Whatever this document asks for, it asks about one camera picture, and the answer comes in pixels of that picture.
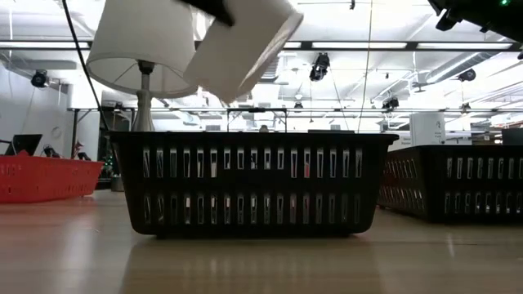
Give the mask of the black computer monitor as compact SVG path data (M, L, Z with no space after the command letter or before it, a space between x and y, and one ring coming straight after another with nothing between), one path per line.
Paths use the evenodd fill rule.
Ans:
M33 156L38 147L42 134L14 135L11 141L7 142L6 156L14 156L25 151L29 156Z
M503 145L523 145L523 128L502 129Z

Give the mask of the red plastic basket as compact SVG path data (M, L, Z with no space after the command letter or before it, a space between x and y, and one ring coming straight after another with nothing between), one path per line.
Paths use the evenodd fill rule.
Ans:
M42 203L94 192L102 162L64 158L0 156L0 204Z

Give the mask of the white plastic basket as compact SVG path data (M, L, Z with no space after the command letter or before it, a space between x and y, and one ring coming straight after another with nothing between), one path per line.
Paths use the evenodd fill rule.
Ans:
M251 91L301 25L289 0L224 0L234 26L214 18L184 79L229 104Z

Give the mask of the white box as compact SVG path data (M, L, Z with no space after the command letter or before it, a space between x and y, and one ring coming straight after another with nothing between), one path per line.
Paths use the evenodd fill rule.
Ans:
M411 145L443 145L445 116L439 112L415 113L409 116Z

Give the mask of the black slotted plastic basket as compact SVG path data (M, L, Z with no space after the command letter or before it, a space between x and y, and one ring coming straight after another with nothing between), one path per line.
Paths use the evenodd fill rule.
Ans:
M523 224L523 146L422 145L391 151L378 206L433 223Z
M127 210L160 237L344 237L368 230L392 134L116 131Z

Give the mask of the white shade silver table lamp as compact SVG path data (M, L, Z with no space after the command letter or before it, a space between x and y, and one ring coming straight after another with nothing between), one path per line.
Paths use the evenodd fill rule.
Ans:
M179 0L105 0L87 58L91 78L134 94L133 131L153 131L151 102L192 95L184 73L195 53L190 7Z

